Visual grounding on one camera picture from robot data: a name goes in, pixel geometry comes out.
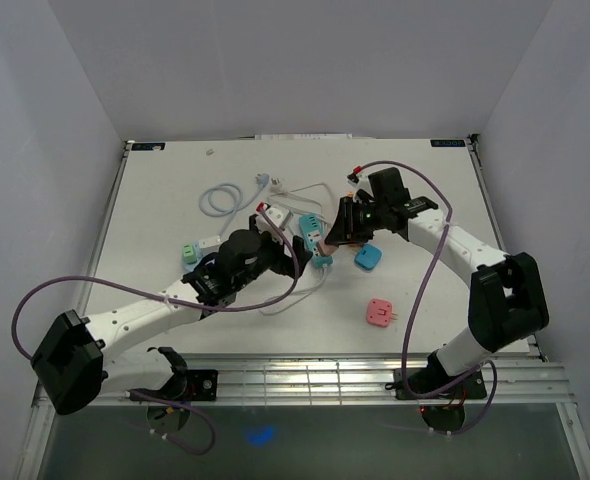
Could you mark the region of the white charger plug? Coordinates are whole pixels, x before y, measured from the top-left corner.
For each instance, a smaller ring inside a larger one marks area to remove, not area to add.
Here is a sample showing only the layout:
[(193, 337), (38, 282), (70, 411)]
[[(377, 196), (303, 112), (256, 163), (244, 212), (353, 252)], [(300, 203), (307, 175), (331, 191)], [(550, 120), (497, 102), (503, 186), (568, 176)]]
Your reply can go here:
[(202, 238), (197, 242), (199, 251), (203, 256), (218, 252), (221, 244), (222, 240), (219, 235)]

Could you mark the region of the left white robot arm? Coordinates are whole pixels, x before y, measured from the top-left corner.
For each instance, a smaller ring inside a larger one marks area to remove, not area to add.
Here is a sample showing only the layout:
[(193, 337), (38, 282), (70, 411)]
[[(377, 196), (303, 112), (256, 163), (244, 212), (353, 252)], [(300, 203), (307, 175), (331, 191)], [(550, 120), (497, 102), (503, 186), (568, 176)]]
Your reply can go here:
[(233, 231), (217, 251), (160, 293), (112, 311), (59, 314), (30, 360), (56, 412), (75, 413), (105, 393), (141, 390), (155, 399), (187, 397), (188, 367), (170, 347), (138, 356), (132, 347), (214, 313), (236, 311), (237, 294), (271, 271), (299, 280), (312, 254), (303, 238), (288, 238), (263, 212)]

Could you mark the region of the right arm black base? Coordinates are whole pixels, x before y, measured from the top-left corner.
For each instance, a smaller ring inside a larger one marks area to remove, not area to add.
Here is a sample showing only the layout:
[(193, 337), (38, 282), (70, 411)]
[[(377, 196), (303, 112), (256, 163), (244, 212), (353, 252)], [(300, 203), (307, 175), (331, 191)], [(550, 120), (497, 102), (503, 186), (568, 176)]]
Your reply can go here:
[[(438, 378), (428, 367), (409, 368), (407, 373), (409, 387), (416, 394), (427, 394), (455, 380), (454, 377)], [(402, 370), (400, 368), (393, 370), (393, 380), (386, 383), (384, 388), (386, 391), (393, 392), (397, 400), (412, 399), (412, 396), (409, 396), (404, 389)], [(448, 390), (441, 391), (438, 398), (446, 400), (486, 399), (487, 389), (481, 371), (477, 370), (458, 384), (451, 386)]]

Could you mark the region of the blue plug adapter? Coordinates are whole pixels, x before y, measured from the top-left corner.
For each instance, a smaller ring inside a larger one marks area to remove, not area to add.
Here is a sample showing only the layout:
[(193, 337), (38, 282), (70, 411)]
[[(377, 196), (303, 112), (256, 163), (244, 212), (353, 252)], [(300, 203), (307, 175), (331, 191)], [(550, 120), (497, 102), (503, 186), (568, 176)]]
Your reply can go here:
[(373, 271), (382, 259), (382, 251), (372, 245), (361, 247), (354, 256), (354, 264), (363, 271)]

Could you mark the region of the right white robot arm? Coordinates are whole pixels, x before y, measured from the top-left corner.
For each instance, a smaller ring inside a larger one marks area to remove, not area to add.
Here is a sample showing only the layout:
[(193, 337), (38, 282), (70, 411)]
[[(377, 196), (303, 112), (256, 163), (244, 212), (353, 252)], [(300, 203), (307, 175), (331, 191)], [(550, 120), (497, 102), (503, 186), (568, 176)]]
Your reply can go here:
[(324, 249), (366, 244), (387, 230), (432, 256), (468, 287), (467, 325), (432, 352), (426, 366), (401, 370), (398, 388), (414, 398), (449, 397), (463, 379), (508, 345), (550, 322), (539, 268), (527, 253), (511, 255), (452, 224), (452, 209), (412, 197), (395, 167), (370, 174), (369, 187), (340, 199)]

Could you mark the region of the green charger plug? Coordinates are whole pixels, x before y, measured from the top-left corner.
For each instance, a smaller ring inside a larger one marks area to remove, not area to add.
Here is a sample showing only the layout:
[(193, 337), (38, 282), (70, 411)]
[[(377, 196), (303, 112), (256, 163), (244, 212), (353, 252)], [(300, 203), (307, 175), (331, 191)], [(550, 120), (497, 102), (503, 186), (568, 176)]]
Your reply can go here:
[(195, 243), (188, 243), (182, 247), (182, 261), (185, 264), (194, 264), (199, 259), (199, 252)]

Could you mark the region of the round light blue power strip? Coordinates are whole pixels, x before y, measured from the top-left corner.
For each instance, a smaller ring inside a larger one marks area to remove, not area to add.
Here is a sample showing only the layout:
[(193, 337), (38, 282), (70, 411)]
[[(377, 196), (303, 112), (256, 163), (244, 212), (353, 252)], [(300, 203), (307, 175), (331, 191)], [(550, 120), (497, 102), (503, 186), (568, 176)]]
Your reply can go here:
[(182, 255), (182, 265), (186, 272), (194, 271), (203, 261), (212, 262), (217, 257), (216, 252), (208, 253), (207, 255), (196, 254)]

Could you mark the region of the brown charger plug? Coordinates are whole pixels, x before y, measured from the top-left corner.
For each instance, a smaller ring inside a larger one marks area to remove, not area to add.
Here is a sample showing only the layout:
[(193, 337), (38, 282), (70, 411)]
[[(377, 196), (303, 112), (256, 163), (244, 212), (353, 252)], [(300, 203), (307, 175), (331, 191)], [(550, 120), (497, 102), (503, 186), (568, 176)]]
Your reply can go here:
[(338, 250), (338, 247), (335, 245), (329, 245), (325, 241), (321, 241), (318, 243), (318, 250), (322, 256), (330, 257)]

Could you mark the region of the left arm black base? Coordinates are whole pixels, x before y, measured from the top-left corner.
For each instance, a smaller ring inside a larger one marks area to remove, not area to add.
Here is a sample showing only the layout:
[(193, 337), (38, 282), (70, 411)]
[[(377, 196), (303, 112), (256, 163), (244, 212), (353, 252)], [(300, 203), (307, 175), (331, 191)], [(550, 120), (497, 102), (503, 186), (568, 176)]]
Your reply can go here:
[(219, 371), (188, 370), (179, 399), (185, 402), (211, 402), (217, 399)]

